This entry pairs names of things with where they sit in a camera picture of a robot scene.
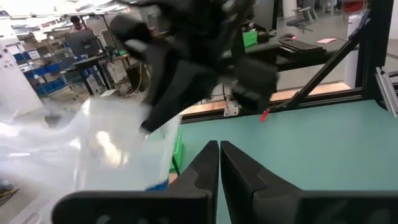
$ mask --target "office chair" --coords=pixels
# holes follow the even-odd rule
[[[307,28],[308,25],[315,23],[318,20],[318,16],[314,10],[315,0],[304,0],[303,8],[294,9],[294,13],[296,14],[296,19],[292,21],[288,21],[286,23],[287,26],[296,27],[298,29],[313,31]]]

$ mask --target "blue label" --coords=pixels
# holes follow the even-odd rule
[[[168,184],[169,184],[169,179],[167,179],[163,183],[157,184],[153,187],[148,187],[147,190],[166,190]]]

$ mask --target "gray floor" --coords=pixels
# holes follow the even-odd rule
[[[319,36],[319,40],[325,37],[329,38],[347,38],[347,27],[348,22],[344,21],[341,16],[324,16],[320,17],[319,20],[308,26],[313,32],[305,31],[302,33],[301,30],[295,27],[286,26],[286,22],[291,19],[281,19],[277,23],[277,35],[291,33],[300,36],[301,41],[305,41],[306,36]],[[325,79],[322,83],[335,83],[341,82],[344,79],[344,67],[345,61],[342,61]],[[322,65],[300,68],[295,70],[289,70],[280,73],[280,80],[278,84],[278,90],[299,88],[304,86],[318,71],[322,68]]]

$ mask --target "red object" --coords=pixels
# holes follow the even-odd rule
[[[260,117],[260,121],[264,122],[269,114],[269,109],[266,109]]]
[[[343,4],[343,12],[356,12],[363,8],[363,2],[346,2]]]

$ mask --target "computer monitor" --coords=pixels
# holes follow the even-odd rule
[[[254,23],[268,31],[276,30],[278,0],[256,0],[253,7]]]
[[[81,55],[93,55],[101,49],[92,30],[80,30],[71,34],[66,34],[65,40],[68,42],[69,47],[76,57]]]

